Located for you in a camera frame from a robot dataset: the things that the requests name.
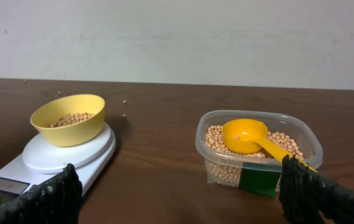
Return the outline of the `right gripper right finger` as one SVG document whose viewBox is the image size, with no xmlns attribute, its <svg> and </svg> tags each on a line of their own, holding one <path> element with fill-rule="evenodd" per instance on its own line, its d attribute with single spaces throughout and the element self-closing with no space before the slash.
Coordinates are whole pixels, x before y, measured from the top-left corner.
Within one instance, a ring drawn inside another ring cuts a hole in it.
<svg viewBox="0 0 354 224">
<path fill-rule="evenodd" d="M 279 183 L 279 201 L 289 223 L 354 224 L 354 190 L 309 169 L 296 158 L 285 156 Z"/>
</svg>

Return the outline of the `yellow measuring scoop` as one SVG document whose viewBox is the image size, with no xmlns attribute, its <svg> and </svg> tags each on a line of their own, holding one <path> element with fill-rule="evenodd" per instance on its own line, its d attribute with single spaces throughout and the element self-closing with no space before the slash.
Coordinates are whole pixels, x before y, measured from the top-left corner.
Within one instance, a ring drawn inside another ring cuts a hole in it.
<svg viewBox="0 0 354 224">
<path fill-rule="evenodd" d="M 271 157 L 251 158 L 253 163 L 280 166 L 286 155 L 318 169 L 323 149 L 313 131 L 299 119 L 288 116 L 229 116 L 220 121 L 226 148 L 243 159 L 265 152 Z"/>
</svg>

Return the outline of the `pale yellow bowl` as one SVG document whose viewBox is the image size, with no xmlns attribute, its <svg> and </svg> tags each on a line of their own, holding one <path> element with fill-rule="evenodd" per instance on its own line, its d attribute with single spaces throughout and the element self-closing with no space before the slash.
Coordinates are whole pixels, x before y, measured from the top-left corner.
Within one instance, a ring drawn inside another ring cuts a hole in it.
<svg viewBox="0 0 354 224">
<path fill-rule="evenodd" d="M 50 128 L 59 118 L 73 113 L 94 113 L 88 120 L 70 126 Z M 97 136 L 105 125 L 105 100 L 97 95 L 80 94 L 53 100 L 30 117 L 30 123 L 54 146 L 69 147 L 83 144 Z"/>
</svg>

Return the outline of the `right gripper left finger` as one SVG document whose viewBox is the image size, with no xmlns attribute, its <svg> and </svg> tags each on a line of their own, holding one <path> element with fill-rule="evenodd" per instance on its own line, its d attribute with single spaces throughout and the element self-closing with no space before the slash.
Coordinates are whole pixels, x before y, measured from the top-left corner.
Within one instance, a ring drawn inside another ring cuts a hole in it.
<svg viewBox="0 0 354 224">
<path fill-rule="evenodd" d="M 82 191 L 69 163 L 61 173 L 0 205 L 0 224 L 77 224 Z"/>
</svg>

